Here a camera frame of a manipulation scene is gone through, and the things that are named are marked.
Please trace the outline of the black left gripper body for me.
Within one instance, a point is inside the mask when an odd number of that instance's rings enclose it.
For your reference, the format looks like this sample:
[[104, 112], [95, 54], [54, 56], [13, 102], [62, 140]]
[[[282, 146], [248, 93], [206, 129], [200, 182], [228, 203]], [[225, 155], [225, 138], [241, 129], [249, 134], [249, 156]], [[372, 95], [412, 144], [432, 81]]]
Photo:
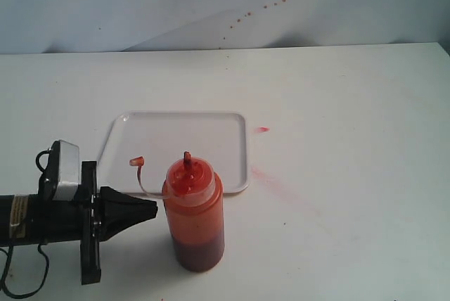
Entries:
[[100, 261], [100, 207], [96, 161], [83, 161], [81, 184], [75, 194], [75, 202], [81, 220], [80, 267], [81, 284], [90, 285], [101, 280]]

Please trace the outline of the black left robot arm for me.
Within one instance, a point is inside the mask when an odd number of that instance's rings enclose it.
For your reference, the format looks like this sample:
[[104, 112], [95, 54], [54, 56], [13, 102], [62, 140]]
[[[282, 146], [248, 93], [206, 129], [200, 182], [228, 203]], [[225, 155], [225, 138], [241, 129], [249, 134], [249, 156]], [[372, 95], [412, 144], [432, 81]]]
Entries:
[[154, 219], [155, 201], [97, 186], [96, 162], [82, 163], [72, 200], [47, 200], [41, 193], [1, 197], [1, 246], [80, 242], [81, 282], [101, 279], [100, 244], [131, 226]]

